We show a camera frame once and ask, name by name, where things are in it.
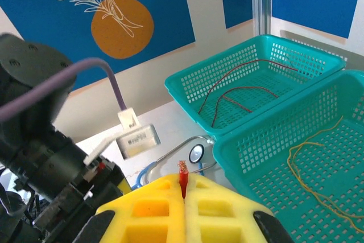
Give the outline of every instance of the wire bundle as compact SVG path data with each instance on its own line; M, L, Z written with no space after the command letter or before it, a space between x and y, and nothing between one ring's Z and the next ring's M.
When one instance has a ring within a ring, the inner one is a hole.
M302 149L302 147L304 145L316 145L316 146L321 146L321 147L324 146L323 144L320 144L320 143L317 143L317 142L310 142L309 141L310 139L318 136L319 134L321 134L323 132L334 130L339 125L339 123L342 121L342 119L343 119L343 116L341 116L341 118L338 120L338 122L333 127L329 128L329 129L320 130L316 134L312 135L311 137L308 137L303 143L290 148L289 156L287 158L287 164L289 166L289 169L291 169L291 171L292 171L293 175L295 176L295 178L301 184L301 186L307 192L311 193L321 205L323 205L324 207L326 207L327 209L332 211L338 217L342 217L343 219L348 220L349 223L352 225L352 227L356 231L358 231L359 233L364 233L364 230L359 229L352 220L352 219L364 218L364 215L358 216L358 215L352 215L352 214L346 213L338 205L336 205L335 202L332 199L330 199L329 197L327 197L327 196L325 196L325 195L323 195L321 193L318 193L318 192L314 191L313 189L311 189L306 183L303 182L300 170L299 170L298 166L295 164L295 158L297 157L299 151Z
M287 69L291 69L293 71L298 71L298 69L296 68L293 68L293 67L289 67L289 66L286 66L286 65L283 65L283 64L280 64L278 62L275 62L275 61L272 61L272 60L268 60L268 59L255 59L253 61L248 61L246 63L243 63L243 64L240 64L234 68L232 68L228 73L226 73L225 75L223 75L223 77L218 80L208 91L206 97L205 97L205 100L204 102L202 103L201 107L200 107L200 110L198 111L198 114L201 114L202 112L202 109L204 108L205 104L206 104L206 101L207 101L207 98L209 97L210 93L212 92L212 90L224 79L226 78L228 75L230 75L233 71L235 71L236 69L240 68L240 67L244 67L246 65L249 65L249 64L252 64L254 62L258 62L258 61L266 61L266 62L269 62L271 64L275 64L275 65L278 65L282 68L287 68ZM249 112L249 113L252 113L253 111L249 108L246 108L244 107L243 105L241 105L240 103L236 102L235 100L229 98L226 96L226 94L228 94L229 92L231 91L234 91L234 90L238 90L238 89L260 89L260 90L264 90L270 94L272 94L275 98L278 98L278 96L276 94L274 94L273 92L271 92L270 90L268 90L267 88L264 88L264 87L237 87L237 88L231 88L229 89L228 91L224 92L217 100L217 103L216 103L216 108L215 108L215 114L214 114L214 118L213 118L213 121L212 121L212 124L211 124L211 127L214 126L215 122L216 122L216 118L217 118L217 113L218 113L218 106L219 106L219 103L221 101L221 99L226 99L227 101L239 106L240 108L242 108L243 110Z

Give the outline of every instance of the red wire in basket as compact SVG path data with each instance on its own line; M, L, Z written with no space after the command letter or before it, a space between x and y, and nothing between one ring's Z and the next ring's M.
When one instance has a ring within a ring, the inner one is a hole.
M181 186L182 197L183 199L186 197L186 189L188 183L188 169L185 160L180 160L178 162L178 166L180 167L180 176L179 176L179 183Z
M206 103L206 100L207 100L207 98L209 97L209 95L210 95L210 93L211 93L211 91L214 89L214 87L216 87L226 76L228 76L230 73L232 73L233 71L235 71L236 69L238 69L238 68L240 68L240 67L243 67L243 66L245 66L245 65L249 65L249 64L251 64L251 63L254 63L254 62L257 62L257 61L266 61L266 62L269 62L269 63L272 63L272 64L276 64L276 65L279 65L279 66L281 66L281 67L283 67L283 68L288 68L288 69L291 69L291 70L293 70L293 71L298 71L298 69L297 68L292 68L292 67L289 67L289 66L286 66L286 65L283 65L283 64L280 64L280 63L277 63L277 62L275 62L275 61L272 61L272 60L269 60L269 59L255 59L255 60L253 60L253 61L249 61L249 62L246 62L246 63L243 63L243 64L240 64L240 65L238 65L238 66L236 66L235 68L232 68L227 74L225 74L220 80L218 80L213 86L212 86L212 88L210 88L210 90L209 90L209 92L207 93L207 95L206 95L206 97L205 97L205 100L204 100L204 102L202 103L202 105L201 105L201 107L200 107L200 110L198 111L198 113L200 114L201 113L201 111L202 111L202 109L203 109L203 107L204 107L204 105L205 105L205 103Z
M262 90L264 90L264 91L266 91L266 92L268 92L268 93L272 94L274 97L278 98L278 96L277 96L275 93L271 92L269 89L264 88L264 87L237 87L237 88L231 88L231 89L229 89L228 91L224 92L224 93L223 93L223 94L219 97L219 99L217 100L217 103L216 103L216 109L215 109L215 115L214 115L214 119L213 119L213 121L212 121L211 127L213 127L213 126L214 126L214 124L215 124L215 121L216 121L216 118L217 118L217 112L218 112L218 103L220 102L220 100L221 100L222 98L224 98L224 99L226 99L226 100L228 100L228 101L232 102L233 104L236 104L237 106L239 106L240 108L242 108L242 109L246 110L246 111L247 111L247 112L249 112L249 113L252 113L252 112L253 112L253 111L252 111L252 110L250 110L249 108L246 108L246 107L244 107L243 105L241 105L241 104L239 104L238 102L236 102L235 100L233 100L233 99L228 98L228 97L226 97L226 96L225 96L227 93L229 93L229 92L231 92L231 91L234 91L234 90L237 90L237 89L262 89Z

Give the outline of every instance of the white wall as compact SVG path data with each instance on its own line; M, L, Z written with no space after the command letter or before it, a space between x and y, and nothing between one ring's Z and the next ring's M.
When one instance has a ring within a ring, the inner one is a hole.
M187 2L196 42L117 74L125 102L137 114L172 100L164 87L169 75L253 37L251 21L226 30L222 0ZM0 9L1 32L19 35ZM110 84L104 79L71 93L55 125L80 141L116 125L117 111Z
M280 36L281 30L290 31L350 52L364 55L364 0L358 0L348 39L327 34L322 31L317 31L278 18L272 18L271 33Z

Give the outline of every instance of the dark red wire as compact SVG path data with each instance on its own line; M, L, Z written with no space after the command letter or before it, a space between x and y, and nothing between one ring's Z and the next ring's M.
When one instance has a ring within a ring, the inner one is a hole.
M228 101L232 102L233 104L238 105L240 108L242 108L242 109L246 110L246 111L247 111L247 112L249 112L249 113L252 113L252 112L253 112L253 111L251 111L249 108L246 108L246 107L244 107L243 105L241 105L241 104L239 104L238 102L236 102L235 100L233 100L233 99L228 98L228 97L226 97L226 96L225 96L227 93L229 93L229 92L231 92L231 91L234 91L234 90L237 90L237 89L262 89L262 90L264 90L264 91L266 91L266 92L268 92L268 93L272 94L274 97L278 98L278 96L277 96L275 93L271 92L269 89L266 89L266 88L264 88L264 87L236 87L236 88L231 88L231 89L229 89L228 91L224 92L224 93L223 93L223 94L219 97L219 99L217 100L217 103L216 103L216 109L215 109L215 115L214 115L214 119L213 119L213 121L212 121L211 127L213 127L213 126L214 126L214 124L215 124L215 121L216 121L216 118L217 118L217 112L218 112L218 104L219 104L219 102L220 102L220 100L221 100L222 98L227 99Z
M274 62L274 61L272 61L272 60L268 60L268 59L256 59L256 60L253 60L253 61L249 61L249 62L246 62L246 63L243 63L243 64L240 64L240 65L238 65L238 66L236 66L235 68L232 68L227 74L225 74L220 80L218 80L213 86L212 86L212 88L210 88L210 90L209 90L209 92L207 93L207 95L206 95L206 97L205 97L205 100L204 100L204 102L202 103L202 105L201 105L201 108L200 108L200 110L198 111L198 113L200 114L201 113L201 111L202 111L202 108L204 107L204 105L205 105L205 103L206 103L206 100L207 100L207 98L209 97L209 95L210 95L210 93L211 93L211 91L214 89L214 87L216 87L216 85L218 85L227 75L229 75L230 73L232 73L233 71L235 71L236 69L238 69L238 68L240 68L240 67L243 67L243 66L245 66L245 65L249 65L249 64L251 64L251 63L254 63L254 62L257 62L257 61L267 61L267 62L269 62L269 63L273 63L273 64L276 64L276 65L279 65L279 66L281 66L281 67L283 67L283 68L288 68L288 69L291 69L291 70L293 70L293 71L298 71L298 69L296 69L296 68L291 68L291 67L288 67L288 66L286 66L286 65L283 65L283 64L280 64L280 63L277 63L277 62Z

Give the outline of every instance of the white table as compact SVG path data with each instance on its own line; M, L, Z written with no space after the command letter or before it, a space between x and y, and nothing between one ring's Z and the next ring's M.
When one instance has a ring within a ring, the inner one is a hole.
M120 166L131 186L135 184L139 172L152 161L157 160L163 154L170 151L189 137L206 134L198 124L194 123L185 114L182 108L179 107L175 101L169 102L152 111L142 114L138 117L138 119L142 125L152 123L155 126L161 141L159 146L145 151L131 159L123 160L116 142L113 142L102 154L108 158L108 160L113 161ZM95 136L79 142L77 145L86 153L90 153L104 138L121 130L121 125L112 127L111 129L105 130ZM150 176L150 181L170 173L177 173L177 163L179 160L186 160L188 163L188 170L193 171L197 169L198 164L190 164L188 162L189 151L197 143L201 143L205 146L205 154L202 159L202 163L204 165L212 163L214 161L212 157L212 146L207 145L204 140L195 140L191 142L191 144L186 145L175 155L166 159L159 167L154 169ZM224 172L218 165L204 171L204 174L207 178L214 180L218 184L234 190L233 186L225 178Z

